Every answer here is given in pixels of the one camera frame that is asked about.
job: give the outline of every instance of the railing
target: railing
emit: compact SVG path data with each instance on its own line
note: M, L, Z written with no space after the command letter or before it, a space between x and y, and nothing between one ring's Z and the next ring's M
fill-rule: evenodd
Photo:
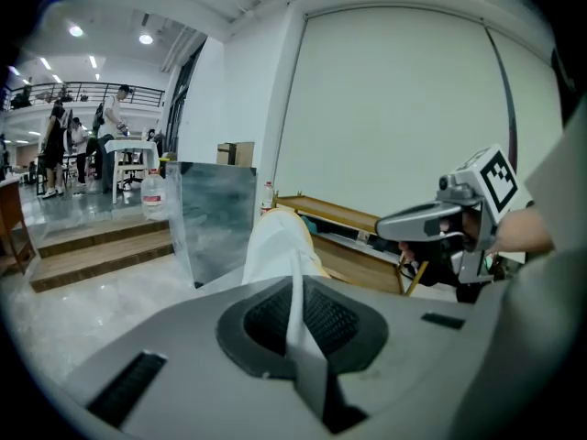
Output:
M119 87L119 83L99 82L43 83L28 85L17 90L4 87L1 106L3 111L13 111L30 105L52 105L58 99L64 103L74 101L102 103L107 96L116 94ZM161 107L164 91L144 86L130 86L130 88L133 93L121 102L122 105Z

